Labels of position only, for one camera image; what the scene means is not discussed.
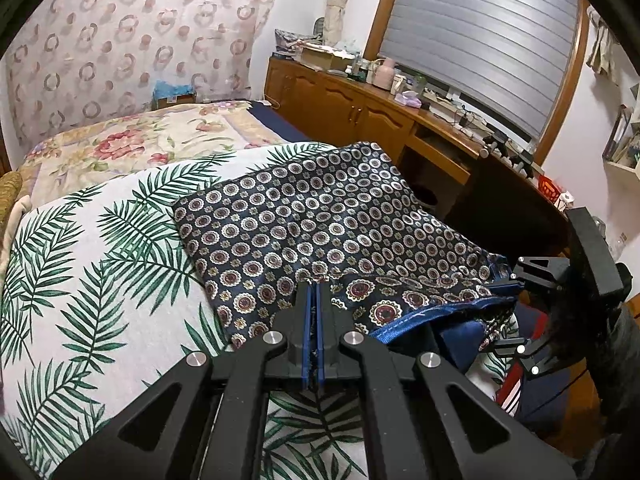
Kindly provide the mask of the person's right forearm grey sleeve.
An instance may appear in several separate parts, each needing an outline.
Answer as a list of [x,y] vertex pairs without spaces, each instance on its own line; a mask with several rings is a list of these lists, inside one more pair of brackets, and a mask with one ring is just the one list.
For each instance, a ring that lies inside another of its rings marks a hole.
[[608,320],[596,378],[606,419],[600,479],[639,478],[639,325],[627,307]]

